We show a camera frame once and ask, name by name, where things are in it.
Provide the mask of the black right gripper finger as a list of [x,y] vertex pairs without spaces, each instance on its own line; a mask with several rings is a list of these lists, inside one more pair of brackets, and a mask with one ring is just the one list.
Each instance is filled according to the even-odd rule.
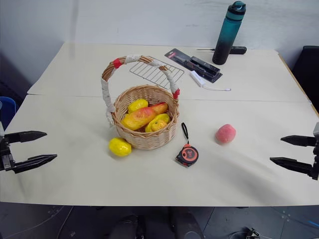
[[303,173],[312,177],[313,167],[311,164],[298,162],[295,159],[290,159],[286,157],[270,157],[270,160],[283,168],[286,168],[291,171]]
[[301,136],[301,135],[289,135],[281,138],[281,141],[287,142],[297,146],[312,146],[315,147],[317,140],[315,137]]

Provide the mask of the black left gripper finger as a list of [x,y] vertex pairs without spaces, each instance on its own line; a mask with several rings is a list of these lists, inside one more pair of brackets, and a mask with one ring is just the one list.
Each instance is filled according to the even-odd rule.
[[56,157],[57,154],[46,154],[31,157],[26,161],[15,163],[11,170],[14,171],[15,174],[17,174],[31,169],[35,169],[46,163],[51,162]]
[[47,136],[47,133],[34,130],[9,133],[4,135],[8,143],[28,142],[37,140],[44,136]]

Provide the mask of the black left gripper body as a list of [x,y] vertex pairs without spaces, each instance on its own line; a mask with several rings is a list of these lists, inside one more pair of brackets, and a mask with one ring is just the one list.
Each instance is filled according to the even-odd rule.
[[0,141],[0,170],[12,170],[13,157],[9,148],[9,141],[3,137]]

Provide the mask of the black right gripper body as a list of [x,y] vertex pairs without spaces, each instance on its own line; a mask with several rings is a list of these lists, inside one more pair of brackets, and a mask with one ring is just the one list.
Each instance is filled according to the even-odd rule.
[[311,171],[311,177],[314,180],[318,180],[319,178],[319,140],[318,139],[314,146],[313,154],[315,158],[314,158],[314,163],[313,163],[313,167]]

